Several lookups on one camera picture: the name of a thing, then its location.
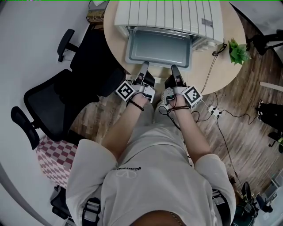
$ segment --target green plant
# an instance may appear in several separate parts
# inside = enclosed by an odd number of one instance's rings
[[[246,44],[238,45],[234,38],[229,43],[229,54],[231,58],[231,63],[241,64],[243,65],[243,61],[250,60],[251,57],[249,53],[246,51]]]

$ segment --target shoulder strap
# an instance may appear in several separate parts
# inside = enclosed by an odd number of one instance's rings
[[[216,204],[218,212],[220,214],[222,225],[230,226],[231,225],[231,212],[227,202],[227,199],[216,189],[212,190],[212,199]]]
[[[97,226],[100,211],[100,200],[98,198],[90,198],[83,209],[82,226]]]

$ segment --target checkered cushion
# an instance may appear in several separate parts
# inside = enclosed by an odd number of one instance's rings
[[[44,137],[36,153],[42,172],[56,184],[67,187],[77,146],[66,141],[54,142]]]

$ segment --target hand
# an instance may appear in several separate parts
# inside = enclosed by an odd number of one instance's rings
[[[140,105],[143,107],[149,99],[144,97],[142,93],[136,94],[133,98],[132,101],[135,102],[136,104]]]
[[[181,107],[181,106],[186,106],[186,99],[183,95],[176,94],[175,98],[169,102],[171,107]]]

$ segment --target oven tray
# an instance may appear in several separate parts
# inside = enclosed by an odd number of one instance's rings
[[[126,62],[170,68],[178,66],[189,71],[192,42],[188,36],[171,31],[131,30],[126,50]]]

